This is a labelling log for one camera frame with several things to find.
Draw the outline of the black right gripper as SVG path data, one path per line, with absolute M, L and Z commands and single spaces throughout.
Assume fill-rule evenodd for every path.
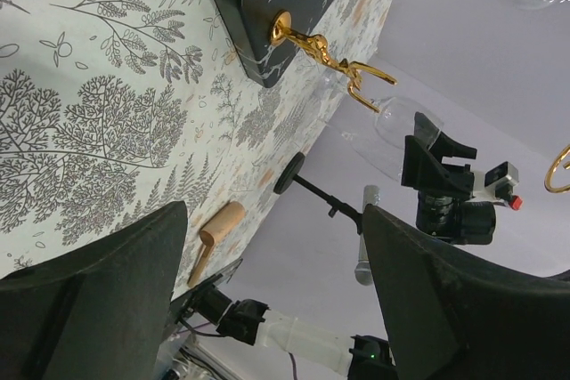
M 446 168 L 443 158 L 476 159 L 476 148 L 455 141 L 416 112 L 414 133 L 404 140 L 401 184 L 418 191 L 417 229 L 451 245 L 491 244 L 494 205 L 473 200 L 475 175 L 468 166 Z

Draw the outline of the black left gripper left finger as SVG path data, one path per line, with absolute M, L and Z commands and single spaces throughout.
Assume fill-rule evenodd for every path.
M 149 379 L 187 232 L 176 201 L 1 280 L 3 379 Z

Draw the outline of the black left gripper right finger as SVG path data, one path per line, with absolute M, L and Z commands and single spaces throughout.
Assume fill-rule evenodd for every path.
M 362 231 L 399 378 L 568 378 L 565 275 L 489 262 L 377 206 Z

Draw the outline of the gold wire wine glass rack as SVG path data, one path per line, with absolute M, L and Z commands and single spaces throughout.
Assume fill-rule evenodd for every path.
M 340 73 L 346 76 L 346 90 L 348 95 L 361 103 L 364 107 L 378 113 L 379 108 L 371 103 L 372 100 L 368 100 L 360 94 L 360 90 L 362 89 L 362 73 L 365 72 L 391 85 L 396 85 L 397 80 L 385 72 L 365 63 L 349 61 L 347 59 L 343 59 L 342 61 L 335 60 L 329 53 L 329 43 L 325 36 L 321 34 L 305 35 L 293 29 L 291 24 L 292 18 L 290 12 L 281 11 L 275 16 L 270 30 L 271 45 L 279 46 L 288 40 L 317 63 L 332 70 L 334 73 Z

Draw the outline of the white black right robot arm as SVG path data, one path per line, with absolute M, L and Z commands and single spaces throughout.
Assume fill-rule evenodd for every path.
M 385 111 L 367 128 L 335 130 L 353 150 L 383 174 L 418 192 L 417 224 L 453 244 L 487 245 L 496 215 L 484 176 L 469 166 L 444 164 L 444 158 L 476 158 L 477 150 L 445 134 L 431 116 L 414 111 L 401 120 Z M 197 312 L 217 327 L 221 337 L 265 347 L 277 346 L 349 379 L 395 379 L 387 341 L 373 336 L 336 336 L 301 323 L 255 300 L 232 301 L 217 287 L 217 273 L 185 299 L 184 314 Z

